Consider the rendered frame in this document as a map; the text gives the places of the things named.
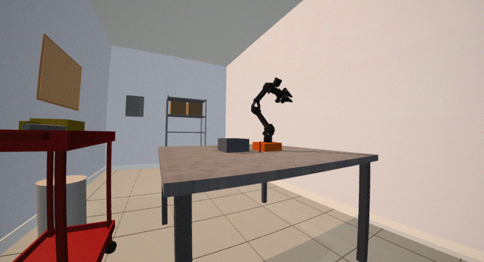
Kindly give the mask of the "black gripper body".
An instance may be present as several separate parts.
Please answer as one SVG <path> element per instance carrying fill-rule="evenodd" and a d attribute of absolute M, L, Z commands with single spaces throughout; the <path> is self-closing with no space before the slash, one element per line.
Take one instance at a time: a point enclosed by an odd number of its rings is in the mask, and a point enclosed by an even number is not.
<path fill-rule="evenodd" d="M 284 88 L 283 90 L 280 90 L 280 89 L 277 89 L 277 93 L 275 94 L 276 96 L 280 96 L 281 97 L 281 103 L 283 103 L 285 101 L 285 99 L 287 98 L 287 96 L 285 95 L 286 93 L 286 88 Z"/>

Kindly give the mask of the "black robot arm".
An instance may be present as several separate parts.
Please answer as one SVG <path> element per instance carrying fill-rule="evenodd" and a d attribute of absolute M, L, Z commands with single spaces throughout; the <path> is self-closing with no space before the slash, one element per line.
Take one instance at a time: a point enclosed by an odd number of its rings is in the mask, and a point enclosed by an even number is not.
<path fill-rule="evenodd" d="M 275 132 L 275 127 L 272 124 L 269 124 L 264 116 L 261 114 L 261 109 L 260 109 L 260 100 L 264 97 L 264 95 L 268 92 L 268 94 L 277 93 L 277 87 L 280 86 L 282 80 L 275 78 L 273 83 L 265 83 L 263 86 L 262 91 L 257 95 L 257 97 L 253 100 L 253 104 L 251 105 L 251 111 L 259 118 L 260 122 L 264 126 L 264 141 L 266 143 L 273 143 L 273 135 Z M 275 88 L 276 87 L 276 88 Z M 254 106 L 257 103 L 257 107 Z M 268 135 L 269 134 L 269 135 Z"/>

